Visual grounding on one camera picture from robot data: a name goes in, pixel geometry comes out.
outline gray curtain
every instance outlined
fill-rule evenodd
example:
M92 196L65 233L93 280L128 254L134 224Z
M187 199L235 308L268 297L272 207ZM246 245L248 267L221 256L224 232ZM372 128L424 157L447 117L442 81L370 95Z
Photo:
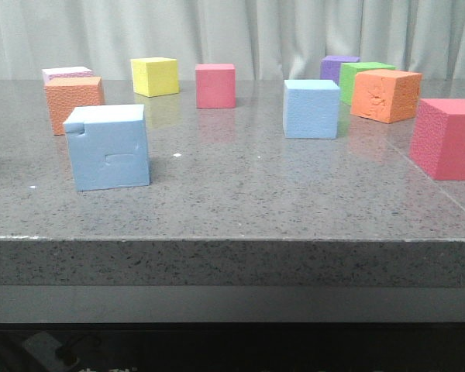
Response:
M233 63L237 78L318 78L328 54L425 78L465 78L465 0L0 0L0 79L86 66L130 79L130 58Z

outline red foam cube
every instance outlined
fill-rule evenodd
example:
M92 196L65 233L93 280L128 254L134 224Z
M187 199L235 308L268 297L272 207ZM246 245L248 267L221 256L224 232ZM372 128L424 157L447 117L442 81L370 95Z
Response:
M422 99L410 158L434 180L465 181L465 99Z
M236 69L233 64L197 64L195 73L198 109L236 107Z

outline light blue cube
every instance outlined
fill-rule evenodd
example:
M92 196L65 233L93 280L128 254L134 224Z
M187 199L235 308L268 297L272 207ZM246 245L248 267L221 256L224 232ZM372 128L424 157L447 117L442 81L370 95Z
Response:
M285 80L286 138L336 138L340 89L332 80Z
M78 191L150 184L144 105L77 107L64 122Z

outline gray speckled table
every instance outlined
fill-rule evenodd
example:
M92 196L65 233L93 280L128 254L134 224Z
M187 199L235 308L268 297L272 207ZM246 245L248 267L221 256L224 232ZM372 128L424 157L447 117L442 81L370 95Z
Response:
M42 82L0 81L0 285L465 288L465 182L409 160L414 120L341 105L337 139L285 139L281 81L208 110L192 81L104 87L146 106L149 187L76 192ZM465 98L465 81L422 97Z

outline foam cube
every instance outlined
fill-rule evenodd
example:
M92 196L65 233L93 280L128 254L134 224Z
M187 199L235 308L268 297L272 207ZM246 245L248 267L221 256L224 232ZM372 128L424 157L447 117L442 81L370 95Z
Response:
M137 58L131 60L133 89L139 95L156 97L179 93L177 60L173 58Z
M339 70L341 64L360 62L360 57L355 56L325 56L320 63L320 78L332 80L339 85Z
M286 138L336 138L339 87L332 80L285 80Z
M465 181L465 99L422 99L410 158L435 180Z
M150 184L143 105L77 107L64 123L78 191Z
M86 78L93 76L92 70L82 66L44 68L41 71L43 73L43 82L45 84L54 78Z
M355 76L350 113L378 122L399 122L415 117L422 74L395 70L369 70Z
M236 107L236 69L233 64L197 64L195 74L198 109Z
M382 64L381 62L356 62L341 64L339 72L339 86L341 87L341 101L351 105L353 98L353 89L355 85L355 76L362 71L368 70L394 70L396 67L391 64Z
M56 77L45 84L53 134L64 134L64 121L78 106L104 105L102 78Z

